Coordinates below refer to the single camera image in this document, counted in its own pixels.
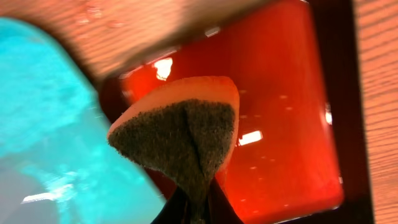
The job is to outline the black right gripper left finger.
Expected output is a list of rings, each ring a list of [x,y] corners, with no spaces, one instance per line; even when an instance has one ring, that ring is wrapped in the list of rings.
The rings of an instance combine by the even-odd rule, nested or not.
[[[163,209],[151,224],[190,224],[190,201],[186,193],[177,187],[173,195],[167,200]]]

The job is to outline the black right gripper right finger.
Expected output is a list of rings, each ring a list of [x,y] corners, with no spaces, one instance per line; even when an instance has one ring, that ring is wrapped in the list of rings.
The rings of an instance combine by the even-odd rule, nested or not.
[[[243,224],[229,203],[216,178],[210,182],[206,196],[205,224]]]

